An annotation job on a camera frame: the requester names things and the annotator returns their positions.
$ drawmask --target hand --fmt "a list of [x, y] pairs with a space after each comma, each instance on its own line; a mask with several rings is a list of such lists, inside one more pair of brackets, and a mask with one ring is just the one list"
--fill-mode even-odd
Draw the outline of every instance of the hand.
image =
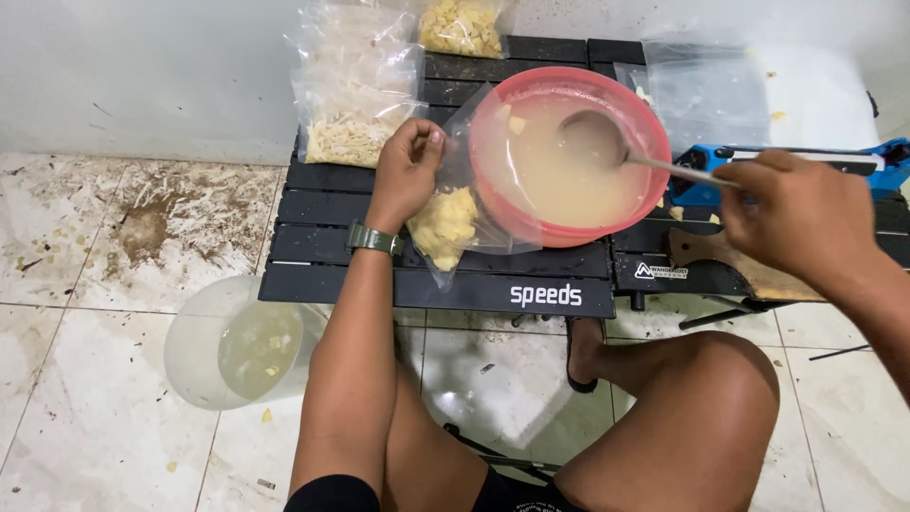
[[386, 141], [365, 226], [396, 234], [427, 204], [436, 187], [445, 138], [432, 121], [410, 118]]
[[713, 174], [743, 188], [721, 189], [730, 245], [769, 267], [817, 286], [883, 254], [869, 187], [855, 174], [780, 149]]

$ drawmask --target green watch strap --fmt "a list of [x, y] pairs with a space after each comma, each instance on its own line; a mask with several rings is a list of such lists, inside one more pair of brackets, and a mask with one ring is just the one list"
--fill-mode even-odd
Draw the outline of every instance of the green watch strap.
[[404, 242], [398, 235], [373, 230], [356, 220], [351, 222], [348, 227], [348, 242], [344, 245], [348, 254], [353, 254], [355, 249], [375, 249], [387, 252], [392, 256], [400, 256], [403, 247]]

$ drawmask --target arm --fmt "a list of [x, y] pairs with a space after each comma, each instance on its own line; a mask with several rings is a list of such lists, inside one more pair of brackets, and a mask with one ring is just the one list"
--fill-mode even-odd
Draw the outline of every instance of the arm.
[[865, 180], [781, 150], [714, 174], [743, 187], [721, 190], [730, 244], [800, 278], [847, 315], [910, 404], [910, 276], [875, 242]]
[[[386, 142], [365, 226], [398, 233], [426, 204], [442, 140], [435, 124], [409, 119]], [[381, 496], [395, 382], [391, 257], [357, 250], [310, 358], [291, 495], [321, 476], [350, 475]]]

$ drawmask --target foot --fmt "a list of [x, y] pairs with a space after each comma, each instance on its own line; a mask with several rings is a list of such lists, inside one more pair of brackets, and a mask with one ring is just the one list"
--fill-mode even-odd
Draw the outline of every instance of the foot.
[[600, 320], [580, 318], [573, 322], [569, 377], [579, 384], [587, 384], [597, 379], [594, 362], [597, 348], [602, 345], [603, 329]]

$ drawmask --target speeds logo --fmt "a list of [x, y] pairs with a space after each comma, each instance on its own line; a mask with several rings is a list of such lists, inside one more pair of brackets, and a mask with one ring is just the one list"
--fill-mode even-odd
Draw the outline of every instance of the speeds logo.
[[569, 304], [581, 306], [581, 290], [573, 290], [570, 284], [565, 288], [532, 288], [531, 286], [512, 286], [512, 302], [521, 302], [523, 308], [528, 302], [538, 304]]

